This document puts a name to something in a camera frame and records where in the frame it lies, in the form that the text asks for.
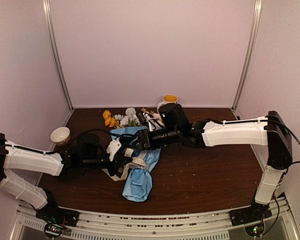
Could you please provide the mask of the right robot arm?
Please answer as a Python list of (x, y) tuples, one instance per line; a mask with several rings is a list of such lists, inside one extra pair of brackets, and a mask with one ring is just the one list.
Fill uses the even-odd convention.
[(278, 112), (269, 111), (266, 116), (244, 120), (207, 118), (189, 122), (180, 104), (168, 103), (159, 108), (159, 114), (164, 127), (137, 131), (132, 137), (133, 147), (150, 150), (173, 143), (194, 149), (221, 145), (267, 147), (267, 164), (246, 216), (256, 221), (266, 212), (284, 172), (293, 162), (292, 136)]

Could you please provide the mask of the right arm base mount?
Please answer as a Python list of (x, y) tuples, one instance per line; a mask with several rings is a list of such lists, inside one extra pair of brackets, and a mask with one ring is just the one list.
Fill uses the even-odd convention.
[(252, 203), (248, 207), (238, 208), (229, 211), (232, 226), (245, 225), (253, 222), (260, 222), (272, 216), (269, 204), (263, 205)]

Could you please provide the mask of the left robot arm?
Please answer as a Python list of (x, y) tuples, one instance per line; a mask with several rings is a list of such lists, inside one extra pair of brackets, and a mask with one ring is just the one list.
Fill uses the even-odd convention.
[(73, 178), (90, 169), (105, 169), (114, 176), (133, 160), (124, 146), (124, 141), (118, 137), (103, 147), (97, 135), (87, 133), (71, 148), (48, 152), (16, 145), (0, 133), (0, 189), (29, 203), (51, 222), (57, 222), (62, 218), (62, 211), (52, 192), (33, 185), (14, 171)]

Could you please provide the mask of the blue fake flower stems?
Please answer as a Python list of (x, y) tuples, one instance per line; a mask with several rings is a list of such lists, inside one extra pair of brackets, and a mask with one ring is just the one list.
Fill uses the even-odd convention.
[(138, 127), (141, 125), (137, 117), (135, 108), (129, 107), (125, 110), (125, 115), (116, 114), (114, 116), (116, 128)]

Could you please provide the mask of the cream ribbon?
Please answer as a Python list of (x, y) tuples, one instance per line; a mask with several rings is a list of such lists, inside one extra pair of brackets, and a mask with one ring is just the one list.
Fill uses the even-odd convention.
[(110, 176), (109, 171), (107, 169), (102, 169), (102, 171), (105, 172), (113, 181), (124, 181), (127, 179), (130, 168), (137, 168), (146, 171), (148, 170), (148, 166), (145, 162), (145, 157), (147, 153), (147, 150), (143, 150), (138, 156), (133, 156), (132, 162), (125, 164), (118, 170), (119, 175), (116, 173), (114, 176)]

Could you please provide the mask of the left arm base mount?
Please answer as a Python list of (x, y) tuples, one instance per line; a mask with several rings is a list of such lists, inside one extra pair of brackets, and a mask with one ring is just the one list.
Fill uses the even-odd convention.
[(34, 208), (34, 210), (38, 219), (61, 227), (76, 227), (80, 216), (78, 211), (60, 207), (45, 206), (42, 209)]

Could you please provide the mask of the blue wrapping paper sheet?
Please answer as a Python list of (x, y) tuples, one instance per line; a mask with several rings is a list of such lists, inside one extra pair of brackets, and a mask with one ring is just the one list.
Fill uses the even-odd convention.
[[(140, 150), (125, 150), (124, 153), (130, 157), (137, 157)], [(161, 149), (148, 150), (144, 159), (147, 164), (147, 170), (130, 168), (125, 185), (123, 188), (122, 196), (129, 201), (144, 202), (147, 200), (149, 193), (153, 187), (153, 180), (151, 171), (155, 168), (160, 159)]]

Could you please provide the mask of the orange fake flower stem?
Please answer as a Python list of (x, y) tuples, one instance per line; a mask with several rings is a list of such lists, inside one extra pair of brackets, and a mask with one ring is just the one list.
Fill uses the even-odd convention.
[(109, 110), (105, 110), (102, 114), (104, 119), (104, 125), (108, 126), (109, 128), (119, 128), (120, 127), (120, 120), (119, 115), (112, 115)]

